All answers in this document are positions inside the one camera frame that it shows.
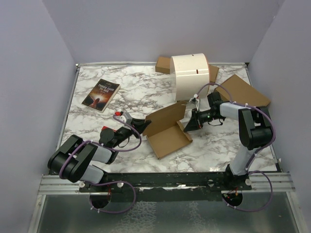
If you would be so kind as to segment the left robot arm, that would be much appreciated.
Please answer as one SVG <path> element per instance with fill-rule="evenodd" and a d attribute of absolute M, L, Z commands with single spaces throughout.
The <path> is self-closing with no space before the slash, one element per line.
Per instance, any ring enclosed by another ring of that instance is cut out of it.
<path fill-rule="evenodd" d="M 107 179 L 103 177 L 104 171 L 91 165 L 91 161 L 111 164 L 118 153 L 136 150 L 142 143 L 142 133 L 152 123 L 151 120 L 130 116 L 125 117 L 125 121 L 116 115 L 113 118 L 123 126 L 117 130 L 104 126 L 98 142 L 71 135 L 51 156 L 48 169 L 61 179 L 72 183 L 84 181 L 98 192 L 105 190 Z"/>

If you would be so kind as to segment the white cylindrical bread box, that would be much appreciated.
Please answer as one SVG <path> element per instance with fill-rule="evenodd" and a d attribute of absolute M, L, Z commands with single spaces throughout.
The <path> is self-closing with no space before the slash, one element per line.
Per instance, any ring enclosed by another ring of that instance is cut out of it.
<path fill-rule="evenodd" d="M 204 54 L 172 56 L 172 93 L 175 101 L 189 100 L 210 81 L 210 68 Z"/>

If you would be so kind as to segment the small brown box behind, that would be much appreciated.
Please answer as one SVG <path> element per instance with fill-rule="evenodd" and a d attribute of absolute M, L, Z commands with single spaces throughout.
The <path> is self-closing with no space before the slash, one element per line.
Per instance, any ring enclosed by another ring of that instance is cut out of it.
<path fill-rule="evenodd" d="M 158 73 L 170 74 L 170 61 L 170 57 L 159 56 L 155 66 L 155 71 Z"/>

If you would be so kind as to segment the dark paperback book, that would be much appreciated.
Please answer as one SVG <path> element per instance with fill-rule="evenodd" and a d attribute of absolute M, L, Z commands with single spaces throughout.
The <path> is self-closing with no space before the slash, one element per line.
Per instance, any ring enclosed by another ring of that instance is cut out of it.
<path fill-rule="evenodd" d="M 120 85 L 104 79 L 100 79 L 90 93 L 83 100 L 82 104 L 97 111 L 103 112 L 112 101 Z"/>

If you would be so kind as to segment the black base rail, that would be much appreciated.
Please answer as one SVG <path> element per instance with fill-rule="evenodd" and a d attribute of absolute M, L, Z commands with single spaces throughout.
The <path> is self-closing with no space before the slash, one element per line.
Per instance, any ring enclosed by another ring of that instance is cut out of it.
<path fill-rule="evenodd" d="M 108 194 L 112 201 L 221 201 L 223 191 L 251 190 L 249 176 L 227 172 L 104 173 L 100 186 L 85 184 L 80 192 Z"/>

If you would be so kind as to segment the brown cardboard piece behind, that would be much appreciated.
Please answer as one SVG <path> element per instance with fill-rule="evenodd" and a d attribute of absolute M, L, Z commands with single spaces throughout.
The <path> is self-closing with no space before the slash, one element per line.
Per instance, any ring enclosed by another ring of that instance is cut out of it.
<path fill-rule="evenodd" d="M 209 65 L 209 81 L 215 83 L 218 76 L 219 68 L 213 65 Z"/>

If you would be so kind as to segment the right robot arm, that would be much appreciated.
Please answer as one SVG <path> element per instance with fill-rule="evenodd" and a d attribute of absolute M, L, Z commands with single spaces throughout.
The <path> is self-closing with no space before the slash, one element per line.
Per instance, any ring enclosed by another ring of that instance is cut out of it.
<path fill-rule="evenodd" d="M 192 109 L 184 132 L 202 129 L 205 123 L 209 124 L 213 120 L 219 120 L 220 125 L 226 118 L 238 121 L 241 146 L 233 162 L 226 167 L 222 180 L 227 189 L 234 190 L 247 179 L 249 168 L 259 151 L 273 139 L 270 115 L 266 107 L 253 109 L 223 101 L 218 92 L 209 94 L 207 100 L 210 109 Z"/>

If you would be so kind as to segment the closed brown cardboard box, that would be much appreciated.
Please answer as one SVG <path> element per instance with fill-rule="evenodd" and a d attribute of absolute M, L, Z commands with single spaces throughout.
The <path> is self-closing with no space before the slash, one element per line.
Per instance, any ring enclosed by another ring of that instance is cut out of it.
<path fill-rule="evenodd" d="M 231 100 L 251 106 L 268 106 L 270 100 L 237 75 L 232 75 L 221 84 L 230 94 Z"/>

